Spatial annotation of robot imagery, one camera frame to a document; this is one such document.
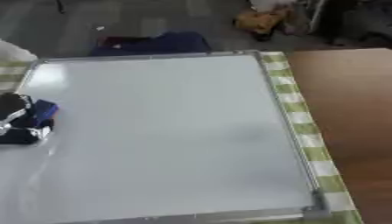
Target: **tablecloth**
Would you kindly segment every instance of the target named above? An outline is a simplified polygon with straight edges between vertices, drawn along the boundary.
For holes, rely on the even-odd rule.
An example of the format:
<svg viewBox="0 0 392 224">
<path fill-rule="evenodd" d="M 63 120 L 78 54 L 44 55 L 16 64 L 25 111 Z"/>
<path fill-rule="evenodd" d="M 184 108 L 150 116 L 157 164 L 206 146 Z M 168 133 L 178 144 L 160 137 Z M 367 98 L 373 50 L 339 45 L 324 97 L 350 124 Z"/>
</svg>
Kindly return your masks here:
<svg viewBox="0 0 392 224">
<path fill-rule="evenodd" d="M 261 52 L 262 63 L 272 79 L 279 101 L 296 132 L 304 154 L 325 193 L 332 216 L 323 220 L 260 221 L 261 224 L 361 224 L 350 194 L 335 167 L 316 123 L 306 106 L 282 52 Z M 31 62 L 0 62 L 0 93 L 14 91 Z"/>
</svg>

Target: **blue cloth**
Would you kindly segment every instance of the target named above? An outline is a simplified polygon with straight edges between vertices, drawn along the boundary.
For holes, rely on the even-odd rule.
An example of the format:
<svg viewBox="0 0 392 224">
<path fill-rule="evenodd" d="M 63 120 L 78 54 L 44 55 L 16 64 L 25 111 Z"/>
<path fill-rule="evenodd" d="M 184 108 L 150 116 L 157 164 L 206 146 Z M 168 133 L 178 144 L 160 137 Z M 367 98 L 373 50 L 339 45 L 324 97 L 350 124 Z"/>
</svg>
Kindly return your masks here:
<svg viewBox="0 0 392 224">
<path fill-rule="evenodd" d="M 113 46 L 96 47 L 90 56 L 122 56 L 122 55 L 148 55 L 167 53 L 207 53 L 211 47 L 206 40 L 193 31 L 167 32 L 156 38 L 149 38 L 135 43 L 125 42 L 121 48 Z"/>
</svg>

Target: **floor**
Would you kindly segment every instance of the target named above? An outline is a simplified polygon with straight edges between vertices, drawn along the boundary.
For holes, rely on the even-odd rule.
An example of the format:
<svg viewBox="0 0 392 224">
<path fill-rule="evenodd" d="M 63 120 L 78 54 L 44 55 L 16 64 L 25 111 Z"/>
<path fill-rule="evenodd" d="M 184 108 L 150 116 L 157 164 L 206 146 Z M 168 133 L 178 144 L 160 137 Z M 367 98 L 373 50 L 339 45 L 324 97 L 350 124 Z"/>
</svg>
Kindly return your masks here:
<svg viewBox="0 0 392 224">
<path fill-rule="evenodd" d="M 311 36 L 276 33 L 269 42 L 254 41 L 231 20 L 245 0 L 1 0 L 0 38 L 39 57 L 86 56 L 107 36 L 154 36 L 166 31 L 194 31 L 215 51 L 259 49 L 294 51 L 328 48 Z"/>
</svg>

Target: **wooden table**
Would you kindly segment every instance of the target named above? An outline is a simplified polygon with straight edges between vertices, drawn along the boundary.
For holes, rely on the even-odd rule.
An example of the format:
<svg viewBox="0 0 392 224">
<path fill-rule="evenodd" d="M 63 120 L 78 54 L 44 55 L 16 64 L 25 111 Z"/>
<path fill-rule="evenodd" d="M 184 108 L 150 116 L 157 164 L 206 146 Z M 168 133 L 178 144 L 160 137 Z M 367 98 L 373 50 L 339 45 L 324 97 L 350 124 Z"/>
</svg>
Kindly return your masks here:
<svg viewBox="0 0 392 224">
<path fill-rule="evenodd" d="M 363 220 L 392 223 L 392 51 L 294 52 L 289 62 Z"/>
</svg>

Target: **whiteboard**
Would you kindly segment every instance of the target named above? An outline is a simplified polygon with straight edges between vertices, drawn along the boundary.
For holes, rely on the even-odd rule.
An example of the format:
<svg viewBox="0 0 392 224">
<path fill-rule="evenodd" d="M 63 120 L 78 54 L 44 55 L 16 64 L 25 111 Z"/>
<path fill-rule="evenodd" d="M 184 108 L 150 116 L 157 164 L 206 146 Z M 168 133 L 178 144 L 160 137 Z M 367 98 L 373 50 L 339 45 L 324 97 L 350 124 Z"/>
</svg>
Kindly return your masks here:
<svg viewBox="0 0 392 224">
<path fill-rule="evenodd" d="M 19 93 L 60 111 L 29 149 L 52 154 L 21 211 L 58 223 L 311 206 L 264 76 L 252 55 L 38 65 Z"/>
</svg>

